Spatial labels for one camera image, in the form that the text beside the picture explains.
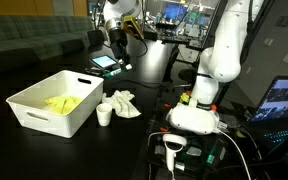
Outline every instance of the monitor screen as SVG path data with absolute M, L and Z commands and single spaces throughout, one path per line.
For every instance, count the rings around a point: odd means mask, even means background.
M 187 7 L 181 4 L 166 3 L 165 6 L 165 18 L 182 20 L 186 14 Z
M 288 119 L 288 77 L 277 76 L 250 121 Z

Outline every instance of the black table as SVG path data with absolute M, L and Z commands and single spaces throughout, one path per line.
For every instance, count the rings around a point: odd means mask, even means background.
M 99 127 L 93 112 L 70 139 L 21 127 L 5 100 L 61 70 L 84 72 L 89 57 L 113 57 L 109 48 L 85 49 L 0 74 L 0 179 L 130 179 L 172 48 L 146 43 L 147 54 L 137 58 L 145 51 L 144 45 L 129 40 L 133 69 L 104 81 L 104 92 L 127 89 L 134 93 L 133 102 L 142 115 L 134 119 L 113 116 L 109 127 Z

